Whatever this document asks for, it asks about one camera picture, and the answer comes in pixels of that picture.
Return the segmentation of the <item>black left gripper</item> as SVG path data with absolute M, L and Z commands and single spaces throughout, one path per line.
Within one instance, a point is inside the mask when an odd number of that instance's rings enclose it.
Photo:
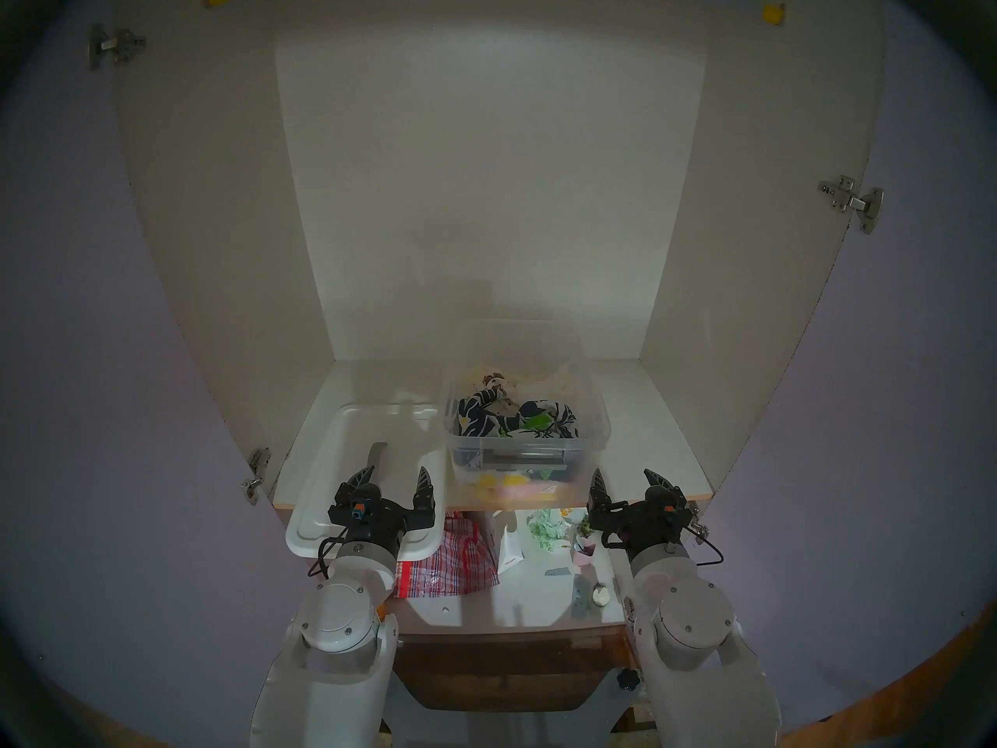
M 402 539 L 412 531 L 435 525 L 435 490 L 429 471 L 420 466 L 413 508 L 382 497 L 376 465 L 369 465 L 341 483 L 328 510 L 331 524 L 342 527 L 328 542 L 371 543 L 389 554 L 400 552 Z

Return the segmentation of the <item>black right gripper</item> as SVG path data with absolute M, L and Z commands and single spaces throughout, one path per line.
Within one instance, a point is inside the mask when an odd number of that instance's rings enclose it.
M 682 491 L 650 469 L 643 474 L 649 486 L 643 501 L 613 503 L 600 468 L 594 470 L 587 516 L 602 547 L 637 556 L 655 545 L 677 545 L 681 531 L 689 527 L 692 511 Z

